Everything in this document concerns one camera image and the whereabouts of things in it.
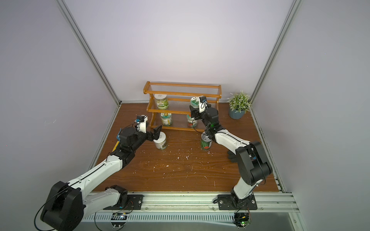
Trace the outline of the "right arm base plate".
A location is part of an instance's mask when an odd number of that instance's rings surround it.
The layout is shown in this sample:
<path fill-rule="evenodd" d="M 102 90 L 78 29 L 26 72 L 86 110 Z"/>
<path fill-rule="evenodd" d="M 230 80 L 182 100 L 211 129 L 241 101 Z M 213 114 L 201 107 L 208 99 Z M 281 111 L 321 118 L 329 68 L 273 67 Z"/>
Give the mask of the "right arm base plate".
<path fill-rule="evenodd" d="M 239 199 L 233 194 L 219 194 L 214 200 L 214 204 L 218 205 L 219 210 L 257 210 L 257 202 L 252 193 L 244 199 Z"/>

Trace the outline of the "tall white tin can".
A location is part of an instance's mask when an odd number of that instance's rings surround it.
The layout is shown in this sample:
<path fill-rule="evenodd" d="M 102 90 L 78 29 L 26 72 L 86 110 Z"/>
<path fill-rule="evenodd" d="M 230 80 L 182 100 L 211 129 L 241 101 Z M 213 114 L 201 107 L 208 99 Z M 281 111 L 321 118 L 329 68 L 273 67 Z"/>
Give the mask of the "tall white tin can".
<path fill-rule="evenodd" d="M 162 131 L 160 132 L 159 138 L 153 142 L 155 143 L 156 148 L 160 150 L 164 150 L 168 146 L 166 134 Z"/>

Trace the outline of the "sunflower seed jar yellow label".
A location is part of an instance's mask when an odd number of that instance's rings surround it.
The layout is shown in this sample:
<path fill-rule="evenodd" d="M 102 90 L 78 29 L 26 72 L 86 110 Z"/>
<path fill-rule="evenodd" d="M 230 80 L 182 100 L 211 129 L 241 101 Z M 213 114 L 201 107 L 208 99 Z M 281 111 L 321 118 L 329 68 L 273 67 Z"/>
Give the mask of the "sunflower seed jar yellow label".
<path fill-rule="evenodd" d="M 164 126 L 172 125 L 172 114 L 171 113 L 161 113 L 161 121 Z"/>

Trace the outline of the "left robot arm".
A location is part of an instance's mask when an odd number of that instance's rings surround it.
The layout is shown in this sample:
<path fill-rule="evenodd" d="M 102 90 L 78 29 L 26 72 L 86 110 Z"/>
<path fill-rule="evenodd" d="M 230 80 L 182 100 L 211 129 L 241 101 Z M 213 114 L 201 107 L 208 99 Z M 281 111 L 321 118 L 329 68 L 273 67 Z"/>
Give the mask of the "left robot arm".
<path fill-rule="evenodd" d="M 59 181 L 49 192 L 45 204 L 37 214 L 40 220 L 57 231 L 72 231 L 87 216 L 99 210 L 129 205 L 127 190 L 113 185 L 105 191 L 91 192 L 114 173 L 126 167 L 134 158 L 136 150 L 145 142 L 157 140 L 162 127 L 152 132 L 145 127 L 127 127 L 119 134 L 119 143 L 100 164 L 69 181 Z"/>

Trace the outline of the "red label tomato seed jar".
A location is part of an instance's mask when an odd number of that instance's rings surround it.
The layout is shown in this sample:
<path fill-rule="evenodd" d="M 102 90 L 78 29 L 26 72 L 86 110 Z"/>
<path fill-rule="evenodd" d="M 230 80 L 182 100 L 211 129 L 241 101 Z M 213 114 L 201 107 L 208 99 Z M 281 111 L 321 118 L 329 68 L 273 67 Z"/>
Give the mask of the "red label tomato seed jar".
<path fill-rule="evenodd" d="M 190 115 L 187 115 L 187 122 L 190 128 L 196 128 L 198 125 L 198 121 L 191 117 Z"/>

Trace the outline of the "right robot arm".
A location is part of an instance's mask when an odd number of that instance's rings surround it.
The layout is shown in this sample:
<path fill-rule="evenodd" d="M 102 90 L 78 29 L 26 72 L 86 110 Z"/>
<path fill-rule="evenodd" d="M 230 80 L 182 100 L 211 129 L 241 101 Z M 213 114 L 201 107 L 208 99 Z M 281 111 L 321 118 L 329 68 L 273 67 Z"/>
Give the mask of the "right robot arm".
<path fill-rule="evenodd" d="M 206 137 L 225 147 L 229 159 L 238 164 L 240 180 L 231 191 L 231 199 L 236 204 L 250 198 L 253 190 L 265 183 L 273 173 L 262 144 L 243 140 L 225 129 L 219 122 L 219 113 L 215 108 L 196 109 L 190 106 L 190 113 L 195 120 L 202 121 Z"/>

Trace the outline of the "watermelon tin can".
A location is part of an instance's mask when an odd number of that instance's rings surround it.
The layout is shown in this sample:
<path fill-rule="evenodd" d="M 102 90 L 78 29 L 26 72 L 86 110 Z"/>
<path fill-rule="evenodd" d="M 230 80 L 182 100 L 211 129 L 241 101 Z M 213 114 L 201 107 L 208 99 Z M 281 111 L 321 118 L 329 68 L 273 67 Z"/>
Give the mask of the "watermelon tin can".
<path fill-rule="evenodd" d="M 212 146 L 212 139 L 207 136 L 205 132 L 201 135 L 200 147 L 202 150 L 209 150 Z"/>

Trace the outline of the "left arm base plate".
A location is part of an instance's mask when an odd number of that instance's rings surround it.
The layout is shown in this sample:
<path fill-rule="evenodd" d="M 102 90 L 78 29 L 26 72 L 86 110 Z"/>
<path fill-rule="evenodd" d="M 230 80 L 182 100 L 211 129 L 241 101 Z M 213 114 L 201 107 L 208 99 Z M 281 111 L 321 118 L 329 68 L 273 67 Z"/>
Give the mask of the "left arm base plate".
<path fill-rule="evenodd" d="M 128 194 L 122 200 L 104 210 L 140 210 L 143 204 L 144 196 L 142 194 Z"/>

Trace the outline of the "green label jar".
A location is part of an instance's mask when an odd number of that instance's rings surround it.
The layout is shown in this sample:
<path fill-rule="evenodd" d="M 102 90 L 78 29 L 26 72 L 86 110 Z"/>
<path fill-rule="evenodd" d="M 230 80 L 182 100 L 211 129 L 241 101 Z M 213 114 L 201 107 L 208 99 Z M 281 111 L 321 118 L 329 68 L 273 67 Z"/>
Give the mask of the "green label jar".
<path fill-rule="evenodd" d="M 166 110 L 169 107 L 166 94 L 154 94 L 154 99 L 159 110 Z"/>
<path fill-rule="evenodd" d="M 190 108 L 199 109 L 199 97 L 195 96 L 190 99 Z"/>

